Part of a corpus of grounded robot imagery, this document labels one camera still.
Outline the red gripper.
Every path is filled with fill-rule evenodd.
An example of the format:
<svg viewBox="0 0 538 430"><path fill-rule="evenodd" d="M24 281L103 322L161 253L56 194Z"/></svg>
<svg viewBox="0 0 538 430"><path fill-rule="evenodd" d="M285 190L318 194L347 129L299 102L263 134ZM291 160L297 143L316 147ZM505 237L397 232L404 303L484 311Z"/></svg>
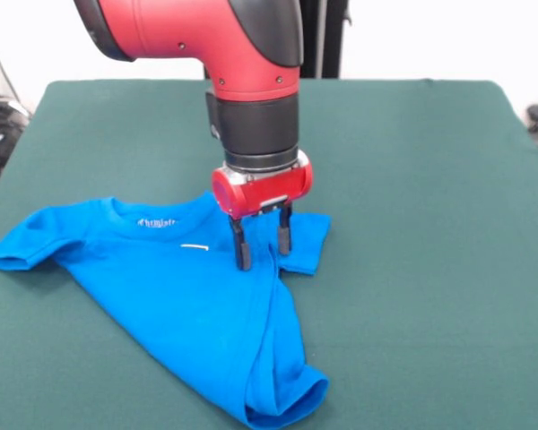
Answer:
<svg viewBox="0 0 538 430"><path fill-rule="evenodd" d="M251 254L241 219L271 211L281 204L277 242L279 253L289 255L292 204L313 185L313 168L307 154L299 150L297 161L288 168L268 173L242 173L223 164L212 173L215 201L229 215L235 259L239 270L249 271Z"/></svg>

